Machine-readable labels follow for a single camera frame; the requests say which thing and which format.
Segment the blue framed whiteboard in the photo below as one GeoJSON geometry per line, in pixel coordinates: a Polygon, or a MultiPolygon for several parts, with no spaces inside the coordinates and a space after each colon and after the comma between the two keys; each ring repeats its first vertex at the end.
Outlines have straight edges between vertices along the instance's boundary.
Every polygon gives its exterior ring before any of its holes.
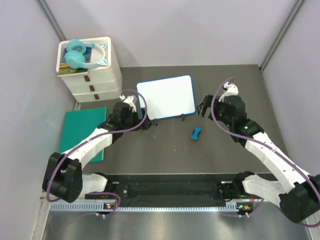
{"type": "Polygon", "coordinates": [[[136,90],[142,96],[139,105],[147,107],[150,120],[160,120],[181,115],[191,115],[196,111],[193,79],[190,75],[141,81],[136,90]]]}

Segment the blue felt eraser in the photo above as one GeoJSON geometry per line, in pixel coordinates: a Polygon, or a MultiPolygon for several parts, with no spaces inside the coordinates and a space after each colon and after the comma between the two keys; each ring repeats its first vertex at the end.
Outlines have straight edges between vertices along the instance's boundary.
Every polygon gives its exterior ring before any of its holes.
{"type": "Polygon", "coordinates": [[[193,132],[192,134],[190,135],[190,138],[193,140],[193,141],[197,141],[198,138],[199,138],[199,134],[200,132],[202,131],[202,129],[198,126],[196,126],[194,129],[193,129],[193,132]]]}

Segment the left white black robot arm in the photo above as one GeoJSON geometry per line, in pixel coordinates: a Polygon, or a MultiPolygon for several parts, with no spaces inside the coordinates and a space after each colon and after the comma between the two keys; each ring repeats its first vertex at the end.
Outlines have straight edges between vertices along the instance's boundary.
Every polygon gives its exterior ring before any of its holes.
{"type": "Polygon", "coordinates": [[[83,175],[84,167],[101,151],[114,144],[125,132],[148,130],[152,121],[148,108],[141,109],[142,118],[131,103],[118,102],[106,121],[73,148],[50,155],[42,189],[47,201],[74,202],[81,195],[98,194],[109,198],[114,191],[102,173],[83,175]]]}

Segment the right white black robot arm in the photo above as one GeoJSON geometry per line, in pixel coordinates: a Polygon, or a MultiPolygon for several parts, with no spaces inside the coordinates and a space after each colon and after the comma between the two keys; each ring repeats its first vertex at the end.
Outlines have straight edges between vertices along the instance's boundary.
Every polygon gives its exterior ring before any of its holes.
{"type": "Polygon", "coordinates": [[[252,153],[276,178],[266,180],[251,171],[238,173],[233,181],[234,194],[239,198],[256,195],[278,207],[293,223],[299,224],[320,210],[320,176],[312,176],[292,162],[269,138],[264,129],[249,119],[240,96],[219,97],[207,94],[196,107],[203,118],[209,119],[234,142],[252,153]]]}

